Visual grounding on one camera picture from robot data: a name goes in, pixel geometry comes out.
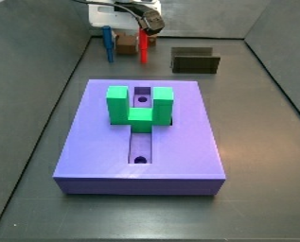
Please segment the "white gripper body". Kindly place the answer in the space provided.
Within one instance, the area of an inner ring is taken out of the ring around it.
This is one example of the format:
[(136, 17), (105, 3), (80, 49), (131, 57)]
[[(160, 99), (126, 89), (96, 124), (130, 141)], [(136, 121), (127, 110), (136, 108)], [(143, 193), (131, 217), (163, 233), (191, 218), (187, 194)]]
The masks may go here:
[[(160, 11), (159, 0), (87, 0), (109, 4), (135, 3)], [(134, 17), (122, 9), (103, 5), (88, 6), (88, 23), (92, 27), (109, 26), (111, 28), (136, 29), (138, 23)]]

